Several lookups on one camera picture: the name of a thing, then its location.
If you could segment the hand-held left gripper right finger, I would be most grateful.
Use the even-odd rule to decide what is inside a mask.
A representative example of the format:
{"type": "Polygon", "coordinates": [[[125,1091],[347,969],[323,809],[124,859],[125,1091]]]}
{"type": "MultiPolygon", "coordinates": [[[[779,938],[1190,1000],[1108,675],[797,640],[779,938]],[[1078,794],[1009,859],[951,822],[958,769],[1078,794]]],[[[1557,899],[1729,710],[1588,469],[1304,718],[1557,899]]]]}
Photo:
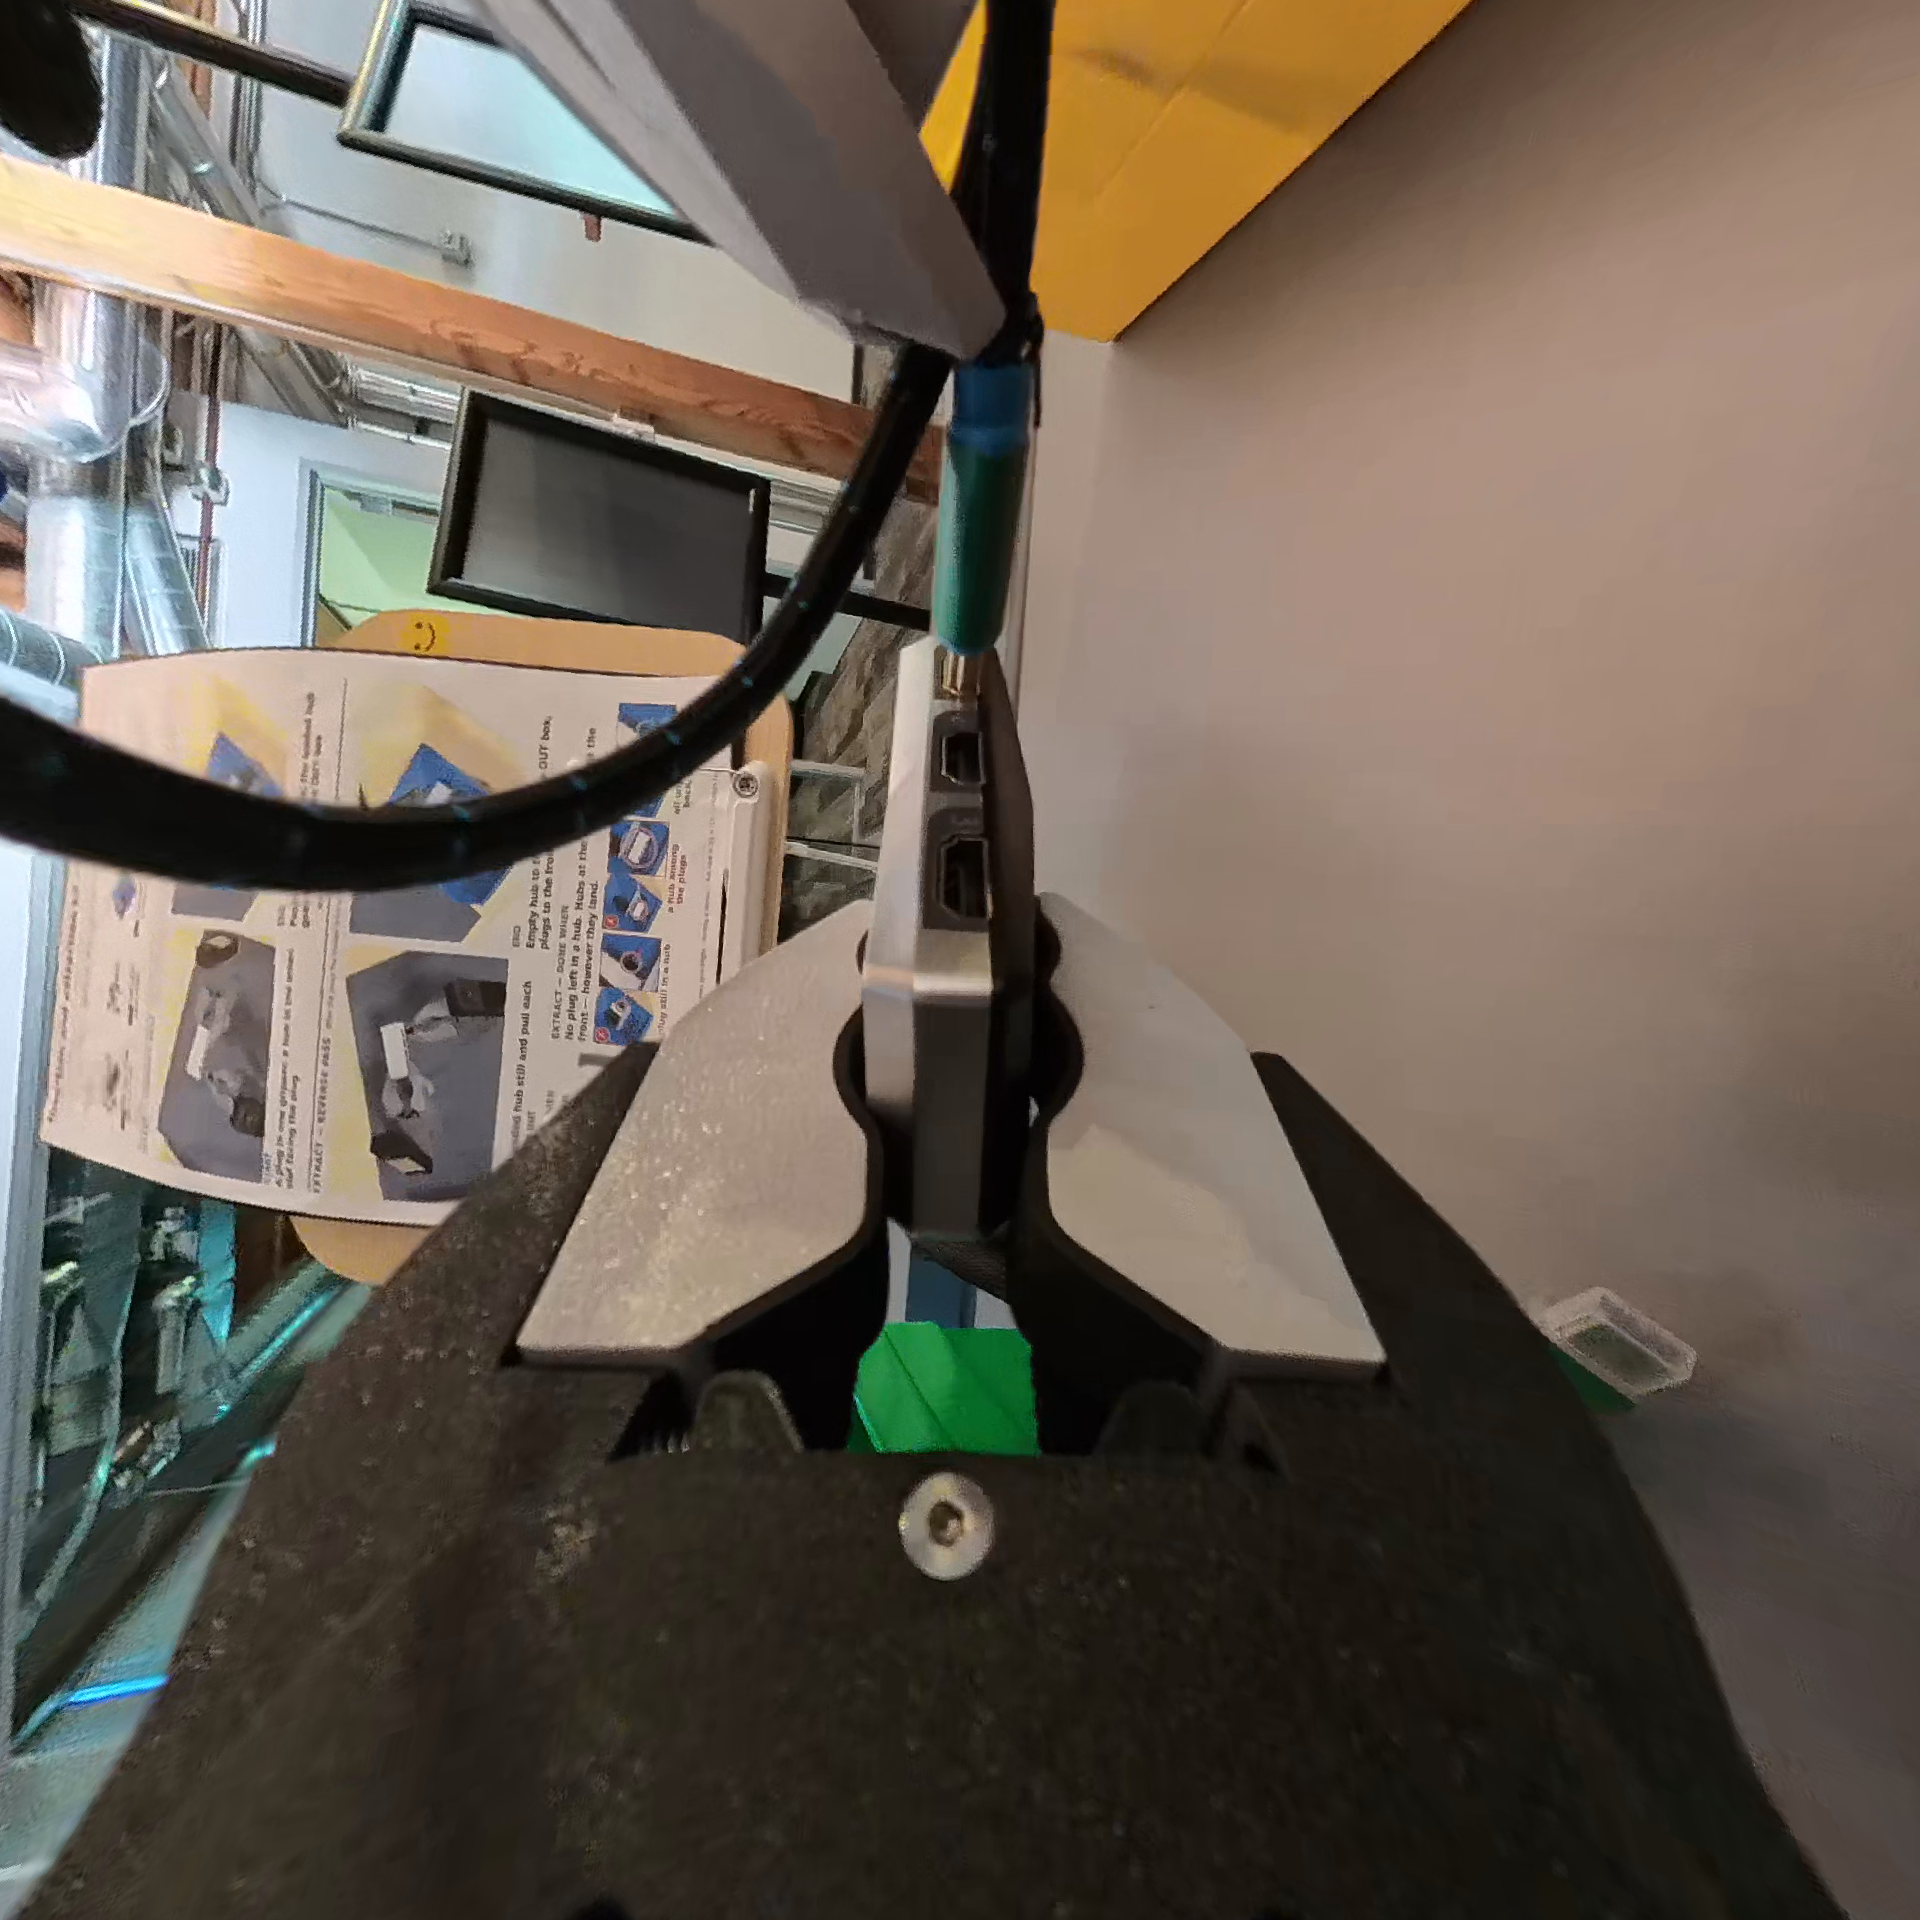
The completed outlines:
{"type": "Polygon", "coordinates": [[[1015,1310],[1067,1377],[1372,1377],[1385,1345],[1249,1049],[1147,947],[1065,896],[1063,1050],[1015,1310]]]}

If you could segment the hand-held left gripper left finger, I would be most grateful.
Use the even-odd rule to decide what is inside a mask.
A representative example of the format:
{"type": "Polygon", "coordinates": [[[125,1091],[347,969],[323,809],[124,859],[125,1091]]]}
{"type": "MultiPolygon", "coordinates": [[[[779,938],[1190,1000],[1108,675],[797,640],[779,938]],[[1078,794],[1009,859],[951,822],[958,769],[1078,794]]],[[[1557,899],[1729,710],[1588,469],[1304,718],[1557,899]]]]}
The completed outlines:
{"type": "Polygon", "coordinates": [[[830,915],[669,1026],[519,1327],[523,1359],[686,1370],[867,1238],[878,1150],[845,1079],[868,930],[830,915]]]}

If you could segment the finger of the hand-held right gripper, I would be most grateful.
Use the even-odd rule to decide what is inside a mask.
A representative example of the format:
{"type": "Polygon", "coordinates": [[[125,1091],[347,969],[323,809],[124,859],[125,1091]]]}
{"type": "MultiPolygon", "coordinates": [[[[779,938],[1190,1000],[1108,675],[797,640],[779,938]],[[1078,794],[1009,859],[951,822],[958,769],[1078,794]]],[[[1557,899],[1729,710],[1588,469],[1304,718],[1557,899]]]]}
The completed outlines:
{"type": "Polygon", "coordinates": [[[1004,303],[920,126],[966,1],[484,1],[707,241],[854,335],[968,359],[1004,303]]]}

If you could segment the silver port hub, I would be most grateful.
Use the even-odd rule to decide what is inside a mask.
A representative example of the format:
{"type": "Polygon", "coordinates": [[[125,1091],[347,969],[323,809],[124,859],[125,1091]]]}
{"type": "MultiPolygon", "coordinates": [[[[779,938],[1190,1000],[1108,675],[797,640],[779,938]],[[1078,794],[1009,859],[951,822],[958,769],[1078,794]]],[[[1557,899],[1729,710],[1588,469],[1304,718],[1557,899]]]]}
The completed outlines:
{"type": "Polygon", "coordinates": [[[1016,1209],[1038,985],[1036,815],[1000,658],[926,635],[896,671],[860,999],[886,1205],[918,1238],[987,1241],[1016,1209]]]}

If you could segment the green plastic bin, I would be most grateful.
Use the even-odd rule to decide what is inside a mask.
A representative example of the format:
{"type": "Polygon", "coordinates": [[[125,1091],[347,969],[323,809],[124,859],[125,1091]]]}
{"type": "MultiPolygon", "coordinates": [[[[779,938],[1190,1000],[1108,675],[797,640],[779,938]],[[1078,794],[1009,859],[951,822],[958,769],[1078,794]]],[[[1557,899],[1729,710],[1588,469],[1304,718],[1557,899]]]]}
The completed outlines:
{"type": "Polygon", "coordinates": [[[1031,1365],[1013,1327],[889,1323],[854,1370],[847,1450],[1040,1455],[1031,1365]]]}

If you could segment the yellow plastic bin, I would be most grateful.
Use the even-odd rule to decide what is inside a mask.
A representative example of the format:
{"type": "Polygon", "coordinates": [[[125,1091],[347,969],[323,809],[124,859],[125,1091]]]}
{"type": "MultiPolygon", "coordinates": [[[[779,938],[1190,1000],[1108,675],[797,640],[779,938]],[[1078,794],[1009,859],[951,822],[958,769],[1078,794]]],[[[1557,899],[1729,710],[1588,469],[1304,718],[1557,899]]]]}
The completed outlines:
{"type": "Polygon", "coordinates": [[[1462,1],[1060,1],[1032,283],[1108,345],[1462,1]]]}

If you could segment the braided hdmi cable green plugs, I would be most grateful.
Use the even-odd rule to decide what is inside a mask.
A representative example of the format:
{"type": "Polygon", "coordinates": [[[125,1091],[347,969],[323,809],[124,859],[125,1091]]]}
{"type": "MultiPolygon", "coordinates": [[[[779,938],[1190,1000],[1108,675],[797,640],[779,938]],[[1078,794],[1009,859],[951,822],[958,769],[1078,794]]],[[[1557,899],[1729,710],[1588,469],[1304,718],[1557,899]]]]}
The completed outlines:
{"type": "Polygon", "coordinates": [[[1013,579],[1016,466],[1031,443],[1040,306],[1025,277],[1040,227],[1053,5],[990,1],[958,162],[958,209],[996,288],[1020,295],[965,365],[902,347],[868,438],[783,599],[732,670],[680,718],[639,741],[503,794],[435,806],[327,806],[181,774],[5,703],[5,839],[163,879],[276,893],[356,893],[508,870],[556,849],[693,774],[743,738],[822,635],[857,559],[896,499],[912,448],[951,389],[933,637],[984,655],[1013,579]]]}

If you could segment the printed instruction sheet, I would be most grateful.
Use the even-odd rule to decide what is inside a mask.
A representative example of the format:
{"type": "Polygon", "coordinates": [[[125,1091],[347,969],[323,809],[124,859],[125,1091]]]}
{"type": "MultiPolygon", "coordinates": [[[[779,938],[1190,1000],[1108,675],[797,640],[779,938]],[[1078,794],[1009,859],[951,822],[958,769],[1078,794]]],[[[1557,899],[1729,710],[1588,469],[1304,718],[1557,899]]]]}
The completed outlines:
{"type": "MultiPolygon", "coordinates": [[[[573,773],[710,683],[270,648],[101,666],[79,722],[265,799],[414,809],[573,773]]],[[[70,869],[41,1138],[223,1202],[438,1221],[744,961],[764,776],[725,746],[585,839],[374,890],[70,869]]]]}

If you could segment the instruction sheet on stand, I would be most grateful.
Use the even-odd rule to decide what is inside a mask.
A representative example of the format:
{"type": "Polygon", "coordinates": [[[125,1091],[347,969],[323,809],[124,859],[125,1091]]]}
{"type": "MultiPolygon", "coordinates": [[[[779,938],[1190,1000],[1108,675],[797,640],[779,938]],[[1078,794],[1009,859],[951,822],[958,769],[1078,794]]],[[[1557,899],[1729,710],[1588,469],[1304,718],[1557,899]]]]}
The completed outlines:
{"type": "MultiPolygon", "coordinates": [[[[406,655],[395,651],[403,622],[412,611],[431,611],[445,626],[448,655],[516,666],[565,666],[639,678],[700,678],[725,673],[740,645],[703,630],[665,630],[614,622],[565,618],[547,614],[494,614],[478,608],[397,608],[374,611],[353,627],[320,637],[320,646],[356,654],[406,655]]],[[[776,695],[737,742],[744,760],[758,760],[758,890],[749,911],[743,959],[751,961],[776,941],[782,857],[793,769],[795,729],[789,702],[776,695]]],[[[428,1226],[358,1222],[325,1216],[289,1216],[304,1250],[333,1275],[381,1286],[429,1237],[428,1226]]]]}

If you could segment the silver ventilation duct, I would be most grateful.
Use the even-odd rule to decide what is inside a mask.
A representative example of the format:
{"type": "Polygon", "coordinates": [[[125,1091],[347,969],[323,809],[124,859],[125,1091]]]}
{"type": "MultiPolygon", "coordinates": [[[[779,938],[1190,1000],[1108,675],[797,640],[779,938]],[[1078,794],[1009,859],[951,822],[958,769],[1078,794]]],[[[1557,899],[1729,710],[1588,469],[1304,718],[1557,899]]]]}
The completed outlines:
{"type": "Polygon", "coordinates": [[[5,480],[24,499],[14,671],[72,688],[87,665],[208,646],[163,480],[166,398],[132,303],[36,288],[30,341],[5,341],[5,480]]]}

